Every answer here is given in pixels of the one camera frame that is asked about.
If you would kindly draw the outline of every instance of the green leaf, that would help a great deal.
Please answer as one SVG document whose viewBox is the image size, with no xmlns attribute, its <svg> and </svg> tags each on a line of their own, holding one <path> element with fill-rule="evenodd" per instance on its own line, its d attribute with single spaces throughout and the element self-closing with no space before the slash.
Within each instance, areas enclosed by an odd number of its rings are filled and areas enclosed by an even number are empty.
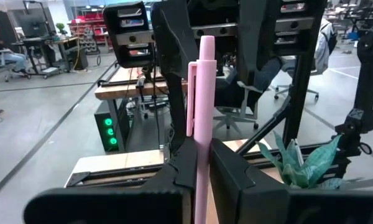
<svg viewBox="0 0 373 224">
<path fill-rule="evenodd" d="M 332 178 L 332 179 L 325 180 L 323 183 L 318 184 L 316 187 L 320 189 L 333 190 L 333 189 L 337 189 L 338 187 L 340 187 L 341 184 L 343 184 L 343 182 L 344 181 L 340 178 Z"/>
<path fill-rule="evenodd" d="M 279 162 L 269 151 L 268 147 L 265 144 L 262 144 L 261 142 L 256 142 L 257 145 L 260 148 L 261 154 L 267 158 L 271 163 L 275 165 L 275 167 L 278 169 L 279 174 L 283 171 L 283 164 Z"/>
<path fill-rule="evenodd" d="M 307 167 L 307 168 L 301 169 L 300 172 L 302 172 L 306 176 L 306 179 L 308 180 L 308 183 L 309 183 L 313 175 L 313 171 L 314 171 L 314 167 Z"/>
<path fill-rule="evenodd" d="M 297 171 L 290 164 L 285 164 L 283 168 L 282 176 L 286 179 L 290 179 L 293 185 L 301 188 L 308 187 L 308 178 L 302 171 Z"/>
<path fill-rule="evenodd" d="M 279 151 L 282 155 L 283 165 L 285 166 L 286 164 L 291 164 L 294 169 L 300 168 L 300 164 L 298 163 L 298 160 L 295 160 L 292 156 L 289 155 L 288 152 L 286 152 L 285 146 L 283 145 L 282 137 L 280 137 L 280 135 L 278 135 L 275 131 L 274 131 L 274 136 L 275 136 L 276 145 L 278 146 Z"/>
<path fill-rule="evenodd" d="M 286 152 L 289 154 L 291 158 L 297 161 L 298 165 L 300 165 L 300 163 L 298 162 L 298 153 L 297 153 L 298 148 L 299 148 L 298 144 L 296 144 L 294 139 L 292 139 L 287 146 Z"/>
<path fill-rule="evenodd" d="M 283 139 L 282 137 L 280 137 L 280 135 L 278 133 L 276 133 L 274 131 L 274 136 L 275 136 L 275 143 L 276 145 L 278 146 L 279 148 L 279 151 L 282 153 L 282 152 L 285 152 L 286 149 L 285 149 L 285 145 L 283 144 Z"/>
<path fill-rule="evenodd" d="M 315 186 L 319 178 L 329 169 L 337 151 L 338 141 L 341 136 L 336 136 L 330 143 L 315 149 L 306 159 L 302 169 L 311 167 L 313 173 L 310 181 L 310 187 Z"/>
</svg>

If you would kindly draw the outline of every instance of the pen clip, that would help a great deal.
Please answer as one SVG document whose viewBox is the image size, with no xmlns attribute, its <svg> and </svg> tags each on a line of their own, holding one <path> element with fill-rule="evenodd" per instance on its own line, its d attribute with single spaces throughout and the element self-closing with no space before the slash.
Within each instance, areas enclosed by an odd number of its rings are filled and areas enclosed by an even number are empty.
<svg viewBox="0 0 373 224">
<path fill-rule="evenodd" d="M 192 136 L 194 127 L 194 107 L 195 107 L 195 77 L 198 68 L 197 62 L 188 64 L 188 107 L 186 109 L 186 136 Z"/>
</svg>

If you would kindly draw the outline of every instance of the person sitting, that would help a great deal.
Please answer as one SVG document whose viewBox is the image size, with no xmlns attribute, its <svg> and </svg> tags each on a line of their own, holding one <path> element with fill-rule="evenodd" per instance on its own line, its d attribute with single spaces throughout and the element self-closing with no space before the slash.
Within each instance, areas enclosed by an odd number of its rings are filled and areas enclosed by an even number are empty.
<svg viewBox="0 0 373 224">
<path fill-rule="evenodd" d="M 272 57 L 267 63 L 254 74 L 254 88 L 249 94 L 247 104 L 251 106 L 259 100 L 261 95 L 267 90 L 272 80 L 282 67 L 282 60 L 279 57 Z M 237 84 L 237 69 L 232 68 L 231 73 L 226 78 L 216 79 L 216 91 L 214 106 L 238 107 L 244 99 L 244 88 Z"/>
<path fill-rule="evenodd" d="M 5 50 L 5 49 L 8 49 L 8 48 L 4 45 L 4 42 L 0 39 L 0 50 Z M 23 75 L 27 74 L 26 67 L 25 67 L 25 63 L 26 63 L 25 55 L 17 54 L 9 50 L 8 52 L 4 53 L 4 59 L 6 61 L 16 62 L 16 66 L 14 67 L 14 69 L 12 69 L 13 72 L 22 73 Z"/>
</svg>

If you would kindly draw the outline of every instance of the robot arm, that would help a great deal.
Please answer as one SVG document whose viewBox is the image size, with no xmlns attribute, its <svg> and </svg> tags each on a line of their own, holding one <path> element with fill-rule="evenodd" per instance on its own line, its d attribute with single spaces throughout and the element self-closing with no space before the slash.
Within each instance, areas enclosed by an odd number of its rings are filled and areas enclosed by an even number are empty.
<svg viewBox="0 0 373 224">
<path fill-rule="evenodd" d="M 357 54 L 361 61 L 361 70 L 356 88 L 354 108 L 349 112 L 344 124 L 335 128 L 338 134 L 344 134 L 340 149 L 350 152 L 361 146 L 360 134 L 373 130 L 373 29 L 367 31 L 358 42 Z"/>
</svg>

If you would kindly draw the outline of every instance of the person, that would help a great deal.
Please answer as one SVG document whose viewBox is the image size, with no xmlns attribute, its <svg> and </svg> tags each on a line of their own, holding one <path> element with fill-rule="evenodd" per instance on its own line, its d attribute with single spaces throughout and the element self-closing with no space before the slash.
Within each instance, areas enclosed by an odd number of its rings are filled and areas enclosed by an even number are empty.
<svg viewBox="0 0 373 224">
<path fill-rule="evenodd" d="M 4 49 L 8 49 L 8 48 L 4 45 L 4 42 L 0 39 L 0 50 L 4 50 Z M 27 74 L 26 67 L 25 67 L 25 63 L 26 63 L 25 55 L 17 54 L 10 50 L 4 53 L 4 59 L 6 61 L 16 62 L 16 66 L 12 69 L 13 72 L 21 73 L 23 75 Z"/>
<path fill-rule="evenodd" d="M 250 91 L 247 97 L 247 105 L 252 111 L 254 111 L 255 103 L 278 74 L 282 64 L 283 61 L 279 57 L 273 56 L 260 70 L 254 73 L 253 87 L 256 90 Z M 237 68 L 230 69 L 230 74 L 226 78 L 216 79 L 214 106 L 238 108 L 242 105 L 242 101 L 244 100 L 244 88 L 239 86 L 237 83 L 238 81 Z"/>
<path fill-rule="evenodd" d="M 317 73 L 323 73 L 328 69 L 329 56 L 336 46 L 336 39 L 331 22 L 322 18 L 321 26 L 318 33 L 318 40 L 316 41 L 315 54 L 314 54 L 314 66 Z M 282 66 L 283 71 L 294 70 L 296 67 L 296 60 L 286 60 Z"/>
</svg>

